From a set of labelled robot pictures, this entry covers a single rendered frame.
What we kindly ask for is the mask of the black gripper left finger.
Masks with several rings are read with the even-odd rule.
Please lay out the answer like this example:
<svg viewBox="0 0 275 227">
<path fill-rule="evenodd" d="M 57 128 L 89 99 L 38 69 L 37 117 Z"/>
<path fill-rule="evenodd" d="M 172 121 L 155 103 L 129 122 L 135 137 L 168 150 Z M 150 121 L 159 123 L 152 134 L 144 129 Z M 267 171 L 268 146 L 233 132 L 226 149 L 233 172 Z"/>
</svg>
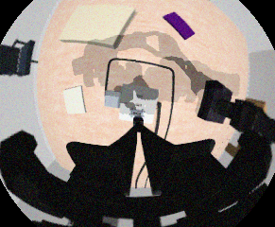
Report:
<svg viewBox="0 0 275 227">
<path fill-rule="evenodd" d="M 119 137 L 115 143 L 96 145 L 70 141 L 66 150 L 74 164 L 117 171 L 125 196 L 130 194 L 134 169 L 134 154 L 137 145 L 137 125 L 133 125 L 125 135 Z"/>
</svg>

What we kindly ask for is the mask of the cream flat rectangular slab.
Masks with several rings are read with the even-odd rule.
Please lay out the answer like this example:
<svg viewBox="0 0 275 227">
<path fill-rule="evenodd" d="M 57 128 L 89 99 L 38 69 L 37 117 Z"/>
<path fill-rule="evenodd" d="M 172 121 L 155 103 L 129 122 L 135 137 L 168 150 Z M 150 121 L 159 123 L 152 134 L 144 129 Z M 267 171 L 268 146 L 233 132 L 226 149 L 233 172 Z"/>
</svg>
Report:
<svg viewBox="0 0 275 227">
<path fill-rule="evenodd" d="M 79 5 L 66 23 L 59 41 L 115 49 L 134 14 L 136 8 L 122 5 Z"/>
</svg>

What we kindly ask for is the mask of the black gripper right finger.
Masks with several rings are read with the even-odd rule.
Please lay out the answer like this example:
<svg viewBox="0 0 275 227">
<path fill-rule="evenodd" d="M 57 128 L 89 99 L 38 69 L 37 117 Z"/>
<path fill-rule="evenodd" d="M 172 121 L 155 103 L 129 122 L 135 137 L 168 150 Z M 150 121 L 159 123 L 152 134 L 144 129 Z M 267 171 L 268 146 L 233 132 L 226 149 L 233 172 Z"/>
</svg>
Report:
<svg viewBox="0 0 275 227">
<path fill-rule="evenodd" d="M 144 158 L 147 166 L 149 188 L 153 196 L 161 194 L 163 183 L 167 181 L 168 174 L 172 167 L 179 160 L 195 158 L 212 152 L 214 150 L 215 140 L 200 140 L 193 143 L 172 144 L 155 132 L 141 125 L 141 144 L 144 149 Z"/>
</svg>

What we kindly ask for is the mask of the white flat square tile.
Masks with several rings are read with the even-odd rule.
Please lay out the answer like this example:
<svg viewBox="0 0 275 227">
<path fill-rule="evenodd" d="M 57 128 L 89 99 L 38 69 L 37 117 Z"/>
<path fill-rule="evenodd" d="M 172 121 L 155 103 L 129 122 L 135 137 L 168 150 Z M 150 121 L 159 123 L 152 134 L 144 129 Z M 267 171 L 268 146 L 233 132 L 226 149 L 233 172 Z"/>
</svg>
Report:
<svg viewBox="0 0 275 227">
<path fill-rule="evenodd" d="M 85 113 L 83 90 L 81 87 L 68 88 L 68 90 L 62 91 L 64 94 L 65 109 L 69 114 L 81 114 Z"/>
</svg>

